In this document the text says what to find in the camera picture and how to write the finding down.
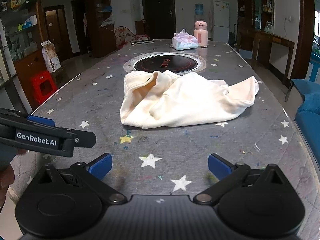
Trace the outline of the person's left hand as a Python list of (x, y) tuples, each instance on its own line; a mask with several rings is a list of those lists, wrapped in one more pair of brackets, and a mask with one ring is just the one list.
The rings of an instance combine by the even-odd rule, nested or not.
[(8, 191), (8, 188), (11, 184), (15, 181), (15, 174), (14, 170), (11, 166), (11, 161), (15, 157), (15, 155), (19, 154), (26, 154), (27, 150), (25, 149), (17, 149), (11, 146), (1, 146), (1, 151), (4, 151), (4, 153), (1, 152), (1, 155), (10, 155), (11, 159), (8, 163), (8, 166), (6, 169), (1, 170), (1, 209), (3, 205), (5, 204), (6, 200), (6, 194)]

